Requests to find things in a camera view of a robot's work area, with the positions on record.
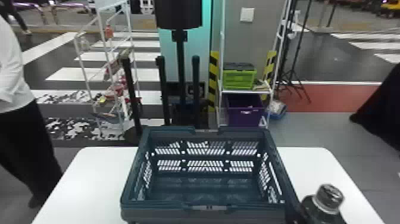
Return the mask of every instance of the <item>bottle cap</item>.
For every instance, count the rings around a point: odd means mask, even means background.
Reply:
[[[312,198],[314,204],[325,213],[339,213],[339,206],[344,200],[342,192],[331,184],[323,184]]]

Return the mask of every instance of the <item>person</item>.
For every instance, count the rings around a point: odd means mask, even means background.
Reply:
[[[25,35],[32,35],[32,32],[26,26],[25,21],[14,7],[13,0],[0,0],[0,14],[8,23],[10,23],[8,15],[12,15],[20,25],[22,33]]]
[[[42,205],[62,176],[38,104],[24,79],[22,52],[0,17],[0,164],[27,185],[28,206]]]

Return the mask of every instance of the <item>white shirt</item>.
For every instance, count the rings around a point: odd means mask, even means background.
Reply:
[[[20,44],[2,17],[0,34],[0,113],[4,113],[24,107],[35,97],[24,79]]]

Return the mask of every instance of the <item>purple bin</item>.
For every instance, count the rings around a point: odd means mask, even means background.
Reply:
[[[229,126],[258,127],[264,106],[258,94],[228,94]]]

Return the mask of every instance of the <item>red floor stripe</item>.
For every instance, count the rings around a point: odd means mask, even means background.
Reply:
[[[287,104],[289,112],[356,112],[372,95],[378,86],[360,85],[304,85],[311,98],[308,103],[303,98],[288,91],[280,94],[280,99]]]

